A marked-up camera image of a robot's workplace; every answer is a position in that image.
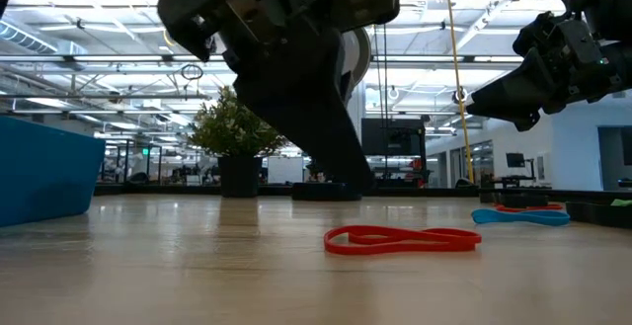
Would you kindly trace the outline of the black table edge rail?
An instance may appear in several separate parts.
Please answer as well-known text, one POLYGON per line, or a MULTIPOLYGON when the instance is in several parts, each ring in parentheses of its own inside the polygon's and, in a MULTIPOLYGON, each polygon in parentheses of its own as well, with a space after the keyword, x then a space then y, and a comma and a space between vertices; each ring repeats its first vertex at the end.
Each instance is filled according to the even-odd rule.
MULTIPOLYGON (((259 187, 259 195, 264 197, 289 197, 292 187, 283 185, 263 185, 259 187)), ((380 198, 475 198, 480 191, 475 189, 413 189, 413 188, 374 188, 364 193, 365 197, 380 198)), ((595 191, 565 191, 551 189, 499 189, 504 194, 545 195, 550 201, 603 201, 632 200, 632 191, 595 192, 595 191)), ((134 185, 134 184, 98 184, 94 196, 114 196, 123 194, 149 195, 210 195, 219 196, 218 186, 181 186, 181 185, 134 185)))

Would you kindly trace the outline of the green artificial plant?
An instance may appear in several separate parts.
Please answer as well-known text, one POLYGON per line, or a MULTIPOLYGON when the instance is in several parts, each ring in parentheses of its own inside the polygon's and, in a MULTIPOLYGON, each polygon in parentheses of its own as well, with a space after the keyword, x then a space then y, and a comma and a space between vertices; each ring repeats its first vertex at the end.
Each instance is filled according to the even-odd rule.
POLYGON ((202 104, 190 124, 189 143, 222 157, 268 156, 288 139, 242 104, 231 86, 218 90, 212 105, 202 104))

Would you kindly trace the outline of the red rubber band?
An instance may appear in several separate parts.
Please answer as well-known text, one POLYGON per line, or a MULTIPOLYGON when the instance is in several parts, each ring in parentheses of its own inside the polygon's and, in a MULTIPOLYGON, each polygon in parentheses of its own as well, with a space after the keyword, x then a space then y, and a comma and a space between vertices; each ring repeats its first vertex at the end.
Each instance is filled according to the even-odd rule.
POLYGON ((324 249, 345 256, 400 252, 469 252, 482 242, 479 233, 456 228, 412 230, 377 225, 348 225, 323 236, 324 249))
POLYGON ((494 208, 497 211, 501 212, 526 212, 526 211, 542 211, 542 210, 553 210, 553 211, 561 211, 564 210, 564 207, 557 203, 551 203, 548 205, 537 205, 537 206, 505 206, 501 203, 495 203, 494 208))

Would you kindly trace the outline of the blue rubber band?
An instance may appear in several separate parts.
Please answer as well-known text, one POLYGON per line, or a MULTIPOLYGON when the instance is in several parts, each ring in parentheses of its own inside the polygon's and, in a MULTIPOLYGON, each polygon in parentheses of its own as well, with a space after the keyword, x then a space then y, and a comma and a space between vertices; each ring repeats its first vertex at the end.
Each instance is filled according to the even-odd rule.
POLYGON ((534 210, 522 212, 505 212, 495 209, 475 209, 471 212, 477 224, 497 222, 529 222, 547 226, 563 226, 570 223, 570 215, 556 210, 534 210))

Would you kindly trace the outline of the black round low object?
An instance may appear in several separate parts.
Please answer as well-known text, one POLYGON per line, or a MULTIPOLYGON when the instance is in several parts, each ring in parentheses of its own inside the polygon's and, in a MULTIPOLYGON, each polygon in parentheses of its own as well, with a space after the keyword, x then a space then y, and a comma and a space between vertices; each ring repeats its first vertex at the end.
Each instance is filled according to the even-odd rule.
POLYGON ((498 204, 508 208, 528 208, 548 206, 546 196, 528 194, 502 194, 498 198, 498 204))

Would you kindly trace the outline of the black television screen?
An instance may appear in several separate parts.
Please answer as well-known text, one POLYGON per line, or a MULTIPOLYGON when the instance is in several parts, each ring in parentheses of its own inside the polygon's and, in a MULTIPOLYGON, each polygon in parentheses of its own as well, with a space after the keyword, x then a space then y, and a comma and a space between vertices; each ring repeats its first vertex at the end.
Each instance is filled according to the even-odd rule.
POLYGON ((421 120, 361 120, 365 155, 425 156, 426 129, 421 120))

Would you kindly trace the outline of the black plant pot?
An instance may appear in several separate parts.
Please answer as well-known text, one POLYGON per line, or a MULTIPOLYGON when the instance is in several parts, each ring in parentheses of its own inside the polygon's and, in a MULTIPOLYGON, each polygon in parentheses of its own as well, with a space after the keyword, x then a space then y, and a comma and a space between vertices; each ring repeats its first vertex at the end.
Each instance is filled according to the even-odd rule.
POLYGON ((220 192, 224 198, 254 198, 258 195, 262 158, 222 156, 218 158, 220 192))

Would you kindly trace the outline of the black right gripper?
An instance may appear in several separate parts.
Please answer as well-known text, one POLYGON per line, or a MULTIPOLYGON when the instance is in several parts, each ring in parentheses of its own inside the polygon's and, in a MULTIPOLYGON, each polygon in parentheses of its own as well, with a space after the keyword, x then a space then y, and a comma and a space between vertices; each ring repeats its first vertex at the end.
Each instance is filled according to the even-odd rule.
POLYGON ((557 24, 546 48, 531 48, 522 64, 471 94, 470 115, 513 119, 519 132, 579 101, 595 103, 632 89, 632 38, 601 44, 583 21, 557 24))

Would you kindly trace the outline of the blue plastic bin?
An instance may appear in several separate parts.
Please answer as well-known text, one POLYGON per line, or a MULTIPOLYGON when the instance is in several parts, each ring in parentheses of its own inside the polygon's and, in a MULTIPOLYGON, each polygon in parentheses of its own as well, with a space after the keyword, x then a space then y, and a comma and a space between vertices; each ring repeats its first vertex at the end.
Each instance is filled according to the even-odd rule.
POLYGON ((0 117, 0 227, 85 213, 105 142, 0 117))

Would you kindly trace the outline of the yellow hanging pole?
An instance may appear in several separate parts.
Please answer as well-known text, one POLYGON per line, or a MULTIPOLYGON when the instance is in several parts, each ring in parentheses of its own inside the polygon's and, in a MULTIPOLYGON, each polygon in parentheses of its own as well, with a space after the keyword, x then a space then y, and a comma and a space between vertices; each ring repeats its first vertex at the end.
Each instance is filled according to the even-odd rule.
POLYGON ((467 165, 468 179, 471 183, 474 183, 474 171, 471 159, 471 149, 469 143, 469 135, 467 122, 465 117, 465 107, 463 100, 463 89, 460 84, 460 75, 459 75, 459 60, 457 57, 457 47, 456 47, 456 37, 455 37, 455 25, 454 25, 454 16, 452 10, 452 0, 447 0, 447 10, 448 10, 448 19, 449 19, 449 29, 450 29, 450 41, 451 41, 451 53, 453 58, 453 66, 454 66, 454 74, 455 74, 455 83, 456 83, 456 99, 459 108, 459 116, 461 120, 461 126, 463 130, 464 144, 465 144, 465 161, 467 165))

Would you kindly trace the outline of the black flat tray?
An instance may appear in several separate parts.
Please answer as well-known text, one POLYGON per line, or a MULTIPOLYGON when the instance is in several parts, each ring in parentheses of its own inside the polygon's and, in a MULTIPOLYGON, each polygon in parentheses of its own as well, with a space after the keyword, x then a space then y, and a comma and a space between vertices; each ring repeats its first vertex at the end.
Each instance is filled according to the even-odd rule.
POLYGON ((566 202, 566 211, 572 221, 606 227, 632 229, 632 206, 615 206, 606 203, 566 202))

